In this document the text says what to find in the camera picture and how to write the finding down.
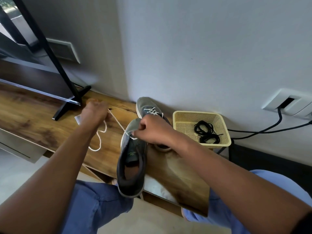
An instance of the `black shoelace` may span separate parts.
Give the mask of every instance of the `black shoelace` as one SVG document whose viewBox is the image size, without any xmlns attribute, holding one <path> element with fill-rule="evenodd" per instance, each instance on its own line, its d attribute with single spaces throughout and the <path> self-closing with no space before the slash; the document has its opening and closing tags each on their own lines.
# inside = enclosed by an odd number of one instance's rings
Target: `black shoelace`
<svg viewBox="0 0 312 234">
<path fill-rule="evenodd" d="M 207 123 L 205 121 L 199 121 L 195 127 L 194 131 L 200 135 L 199 142 L 200 143 L 207 143 L 210 139 L 215 139 L 216 141 L 213 143 L 220 143 L 220 135 L 223 134 L 216 134 L 216 132 L 213 129 L 213 125 L 211 123 Z"/>
</svg>

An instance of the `wooden table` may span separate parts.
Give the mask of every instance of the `wooden table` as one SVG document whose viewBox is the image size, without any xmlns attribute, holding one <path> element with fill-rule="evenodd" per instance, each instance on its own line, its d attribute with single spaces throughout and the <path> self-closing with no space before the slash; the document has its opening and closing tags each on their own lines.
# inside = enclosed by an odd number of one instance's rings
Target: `wooden table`
<svg viewBox="0 0 312 234">
<path fill-rule="evenodd" d="M 124 128 L 137 118 L 134 103 L 92 91 L 83 97 L 83 101 L 86 102 L 89 98 L 109 102 L 111 112 Z M 54 98 L 0 83 L 0 129 L 55 152 L 78 126 L 74 117 L 82 110 L 82 107 L 77 107 L 67 112 L 59 121 L 52 120 L 62 103 Z M 104 176 L 102 180 L 105 180 L 105 176 L 117 177 L 116 167 L 123 135 L 123 130 L 114 119 L 107 121 L 107 126 L 107 132 L 100 133 L 101 150 L 93 152 L 89 149 L 84 160 L 84 166 Z M 92 139 L 90 146 L 98 148 L 97 136 Z M 208 215 L 209 186 L 177 153 L 162 153 L 149 145 L 147 161 L 144 187 L 147 200 L 156 196 L 199 214 Z"/>
</svg>

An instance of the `floor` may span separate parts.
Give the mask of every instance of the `floor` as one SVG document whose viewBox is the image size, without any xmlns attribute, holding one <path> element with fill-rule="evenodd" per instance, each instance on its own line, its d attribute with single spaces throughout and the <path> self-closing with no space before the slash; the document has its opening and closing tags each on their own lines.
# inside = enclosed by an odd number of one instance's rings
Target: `floor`
<svg viewBox="0 0 312 234">
<path fill-rule="evenodd" d="M 32 164 L 0 150 L 0 203 L 5 201 L 47 160 L 48 158 L 41 157 L 35 164 Z M 83 173 L 78 175 L 78 179 L 95 181 Z M 118 218 L 101 227 L 98 234 L 140 234 L 147 232 L 150 234 L 230 234 L 231 230 L 213 225 L 187 222 L 157 206 L 135 199 L 130 212 L 121 214 Z"/>
</svg>

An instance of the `person's left arm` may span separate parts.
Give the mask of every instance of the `person's left arm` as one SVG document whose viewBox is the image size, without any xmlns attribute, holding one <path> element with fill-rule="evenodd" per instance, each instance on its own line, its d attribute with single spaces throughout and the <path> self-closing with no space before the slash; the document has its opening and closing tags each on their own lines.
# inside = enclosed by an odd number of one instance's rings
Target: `person's left arm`
<svg viewBox="0 0 312 234">
<path fill-rule="evenodd" d="M 90 141 L 107 112 L 106 102 L 87 104 L 80 126 L 49 161 L 0 205 L 0 233 L 59 231 Z"/>
</svg>

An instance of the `sneaker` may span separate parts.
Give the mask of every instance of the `sneaker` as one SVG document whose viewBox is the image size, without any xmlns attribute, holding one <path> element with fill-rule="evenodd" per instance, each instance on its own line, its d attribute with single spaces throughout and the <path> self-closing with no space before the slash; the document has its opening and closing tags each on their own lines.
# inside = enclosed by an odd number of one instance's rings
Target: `sneaker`
<svg viewBox="0 0 312 234">
<path fill-rule="evenodd" d="M 147 114 L 158 115 L 161 116 L 167 123 L 170 124 L 168 119 L 163 115 L 163 112 L 149 97 L 141 97 L 137 100 L 136 111 L 139 118 L 142 118 Z M 171 150 L 170 147 L 163 144 L 155 144 L 155 147 L 156 149 L 162 152 Z"/>
<path fill-rule="evenodd" d="M 132 131 L 139 128 L 140 120 L 136 118 L 130 122 L 120 143 L 117 183 L 119 193 L 127 198 L 138 197 L 144 189 L 147 143 L 137 138 L 133 140 L 131 135 Z"/>
</svg>

